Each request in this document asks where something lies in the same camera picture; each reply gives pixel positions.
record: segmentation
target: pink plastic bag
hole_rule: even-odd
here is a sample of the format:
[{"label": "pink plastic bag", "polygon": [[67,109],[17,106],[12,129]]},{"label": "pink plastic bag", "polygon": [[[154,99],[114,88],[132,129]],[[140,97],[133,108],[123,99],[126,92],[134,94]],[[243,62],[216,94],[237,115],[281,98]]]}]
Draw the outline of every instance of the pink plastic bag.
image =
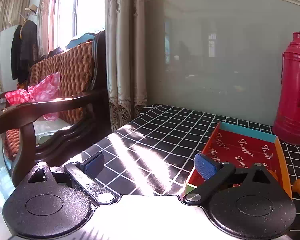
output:
[{"label": "pink plastic bag", "polygon": [[[60,85],[60,73],[54,73],[47,76],[44,80],[35,86],[28,88],[28,92],[24,89],[18,89],[6,93],[6,100],[10,105],[18,105],[24,102],[42,102],[49,101],[58,96]],[[43,118],[48,121],[58,119],[59,113],[45,114]]]}]

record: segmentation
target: black tablecloth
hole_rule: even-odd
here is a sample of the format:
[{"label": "black tablecloth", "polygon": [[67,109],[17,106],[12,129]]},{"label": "black tablecloth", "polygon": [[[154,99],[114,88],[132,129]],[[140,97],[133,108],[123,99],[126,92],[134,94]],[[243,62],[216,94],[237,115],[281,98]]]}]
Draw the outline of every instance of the black tablecloth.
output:
[{"label": "black tablecloth", "polygon": [[[102,152],[105,167],[97,181],[123,195],[179,195],[218,122],[272,133],[271,126],[167,105],[145,107],[142,114],[84,151]],[[300,146],[281,141],[290,181],[300,178]],[[288,235],[300,240],[300,195],[294,193],[296,219]]]}]

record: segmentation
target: silver screw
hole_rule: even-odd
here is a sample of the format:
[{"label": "silver screw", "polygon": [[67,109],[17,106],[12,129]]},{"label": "silver screw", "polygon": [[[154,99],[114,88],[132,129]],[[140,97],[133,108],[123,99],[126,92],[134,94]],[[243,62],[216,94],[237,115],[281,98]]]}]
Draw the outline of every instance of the silver screw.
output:
[{"label": "silver screw", "polygon": [[102,203],[106,203],[108,201],[113,200],[114,195],[110,194],[110,193],[102,193],[98,196],[98,200],[100,200],[100,202]]},{"label": "silver screw", "polygon": [[201,196],[196,193],[191,193],[186,195],[186,200],[194,202],[194,201],[199,201],[201,199]]}]

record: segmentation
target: red thermos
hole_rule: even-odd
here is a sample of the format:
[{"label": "red thermos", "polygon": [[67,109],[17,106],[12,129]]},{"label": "red thermos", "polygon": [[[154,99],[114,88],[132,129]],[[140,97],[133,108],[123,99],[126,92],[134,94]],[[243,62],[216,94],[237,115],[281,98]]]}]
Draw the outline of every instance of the red thermos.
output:
[{"label": "red thermos", "polygon": [[273,132],[281,140],[300,145],[300,32],[282,54],[281,96]]}]

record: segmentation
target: hat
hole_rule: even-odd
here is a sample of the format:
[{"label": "hat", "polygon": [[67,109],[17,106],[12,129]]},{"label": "hat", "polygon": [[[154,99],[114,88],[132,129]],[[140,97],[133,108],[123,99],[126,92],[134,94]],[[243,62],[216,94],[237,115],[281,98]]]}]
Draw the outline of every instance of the hat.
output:
[{"label": "hat", "polygon": [[35,6],[34,4],[30,5],[29,8],[26,8],[26,11],[29,11],[32,15],[35,15],[37,16],[37,10],[38,10],[38,7]]}]

